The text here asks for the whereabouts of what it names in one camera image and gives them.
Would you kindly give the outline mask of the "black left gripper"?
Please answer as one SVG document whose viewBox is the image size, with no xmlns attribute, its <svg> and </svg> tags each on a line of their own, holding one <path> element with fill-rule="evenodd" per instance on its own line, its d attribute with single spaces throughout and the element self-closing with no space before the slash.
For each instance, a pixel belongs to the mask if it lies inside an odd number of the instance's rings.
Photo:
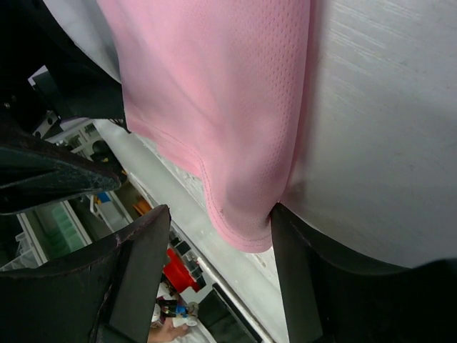
<svg viewBox="0 0 457 343">
<path fill-rule="evenodd" d="M 121 174 L 106 164 L 31 134 L 49 111 L 125 125 L 120 83 L 76 46 L 45 3 L 2 1 L 2 214 L 121 186 Z"/>
</svg>

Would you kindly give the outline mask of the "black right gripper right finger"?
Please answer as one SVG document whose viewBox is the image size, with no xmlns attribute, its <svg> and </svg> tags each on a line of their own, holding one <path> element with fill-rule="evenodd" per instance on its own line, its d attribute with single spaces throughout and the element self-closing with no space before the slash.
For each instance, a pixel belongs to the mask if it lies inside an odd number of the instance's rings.
<svg viewBox="0 0 457 343">
<path fill-rule="evenodd" d="M 360 254 L 282 204 L 273 250 L 291 342 L 454 342 L 456 260 L 404 268 Z"/>
</svg>

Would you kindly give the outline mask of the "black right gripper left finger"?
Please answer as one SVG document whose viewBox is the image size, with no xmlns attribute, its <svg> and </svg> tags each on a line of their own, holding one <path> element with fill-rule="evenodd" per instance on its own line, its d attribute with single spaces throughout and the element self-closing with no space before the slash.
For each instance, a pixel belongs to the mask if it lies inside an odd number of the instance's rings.
<svg viewBox="0 0 457 343">
<path fill-rule="evenodd" d="M 170 210 L 35 269 L 1 273 L 2 342 L 146 342 L 164 268 Z"/>
</svg>

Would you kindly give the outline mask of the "pink t shirt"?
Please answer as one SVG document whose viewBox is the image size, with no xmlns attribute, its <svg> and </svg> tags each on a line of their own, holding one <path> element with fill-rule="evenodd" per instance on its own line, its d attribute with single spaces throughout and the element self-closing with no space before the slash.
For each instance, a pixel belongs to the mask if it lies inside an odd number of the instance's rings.
<svg viewBox="0 0 457 343">
<path fill-rule="evenodd" d="M 129 131 L 198 177 L 232 247 L 272 245 L 294 164 L 309 1 L 100 1 Z"/>
</svg>

